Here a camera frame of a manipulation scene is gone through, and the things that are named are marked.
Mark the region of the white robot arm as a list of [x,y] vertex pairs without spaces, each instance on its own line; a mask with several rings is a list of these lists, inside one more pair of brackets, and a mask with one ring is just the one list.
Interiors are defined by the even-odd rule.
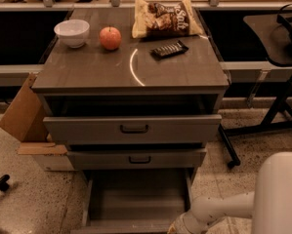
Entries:
[[279,152],[262,165],[255,190],[227,198],[200,196],[170,225],[168,234],[203,234],[224,217],[250,218],[251,234],[292,234],[292,152]]

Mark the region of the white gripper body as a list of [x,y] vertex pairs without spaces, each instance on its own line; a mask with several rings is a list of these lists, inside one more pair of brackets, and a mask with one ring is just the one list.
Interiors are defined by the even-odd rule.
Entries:
[[179,215],[171,224],[171,234],[202,234],[207,230],[207,223],[198,220],[192,212]]

